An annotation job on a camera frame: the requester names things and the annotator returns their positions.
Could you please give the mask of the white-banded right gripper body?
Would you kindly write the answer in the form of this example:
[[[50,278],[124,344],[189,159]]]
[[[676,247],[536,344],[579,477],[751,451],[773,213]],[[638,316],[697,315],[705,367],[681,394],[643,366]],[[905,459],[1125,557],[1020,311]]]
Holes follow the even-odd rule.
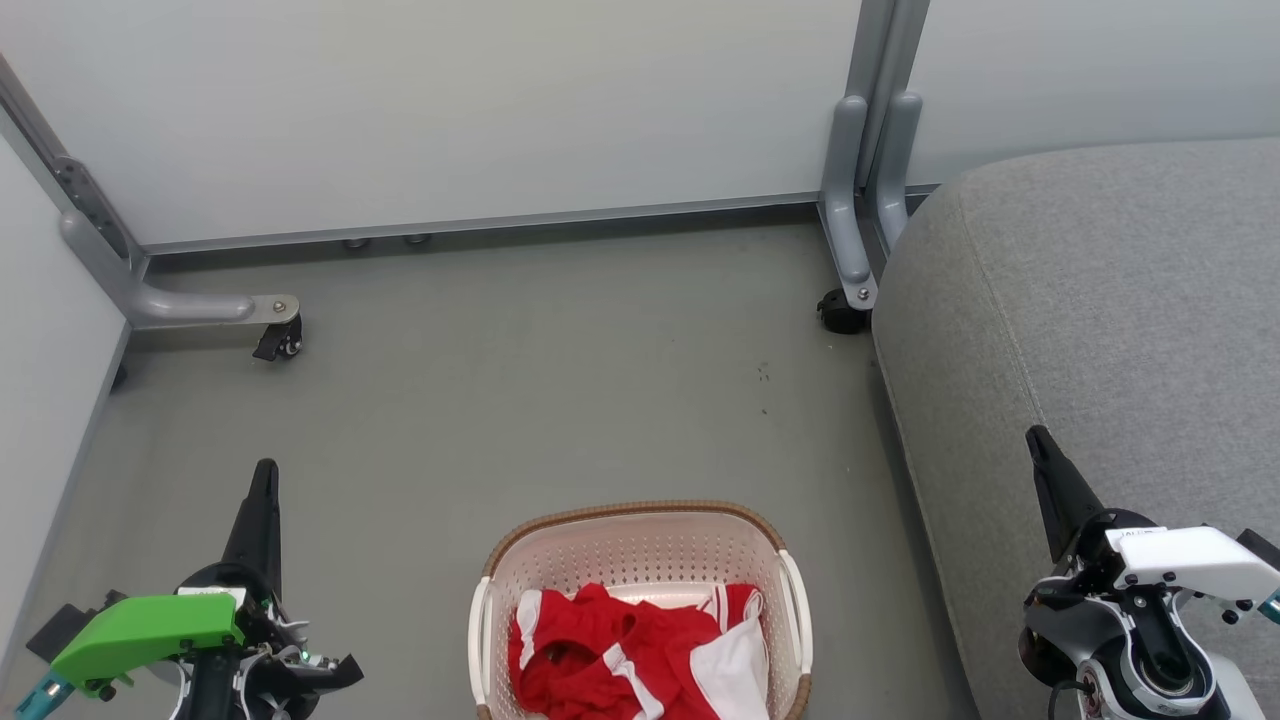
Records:
[[[1103,509],[1080,529],[1055,566],[1074,594],[1117,594],[1133,587],[1181,588],[1221,600],[1265,603],[1279,587],[1277,550],[1217,528],[1170,529],[1121,509]]]

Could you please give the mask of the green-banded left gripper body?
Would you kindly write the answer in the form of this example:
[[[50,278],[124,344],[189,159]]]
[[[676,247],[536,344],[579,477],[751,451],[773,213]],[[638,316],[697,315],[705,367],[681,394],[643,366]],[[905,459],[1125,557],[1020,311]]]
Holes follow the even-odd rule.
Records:
[[[282,597],[256,602],[215,562],[170,594],[111,592],[97,610],[65,606],[50,621],[50,671],[102,701],[157,664],[175,666],[186,701],[315,701],[364,679],[353,656],[311,652],[306,626]]]

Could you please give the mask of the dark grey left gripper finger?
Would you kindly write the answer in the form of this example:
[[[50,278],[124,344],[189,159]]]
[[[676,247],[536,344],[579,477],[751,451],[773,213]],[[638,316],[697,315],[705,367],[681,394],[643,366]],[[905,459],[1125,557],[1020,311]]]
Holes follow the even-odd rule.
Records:
[[[256,602],[282,597],[282,512],[275,460],[257,461],[221,562],[234,579],[244,583]]]

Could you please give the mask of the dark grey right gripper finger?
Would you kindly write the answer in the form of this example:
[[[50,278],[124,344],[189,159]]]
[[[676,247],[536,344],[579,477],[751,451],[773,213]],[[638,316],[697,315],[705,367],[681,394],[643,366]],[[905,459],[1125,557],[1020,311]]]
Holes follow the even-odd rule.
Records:
[[[1105,506],[1047,427],[1030,427],[1025,442],[1050,557],[1059,562],[1085,523]]]

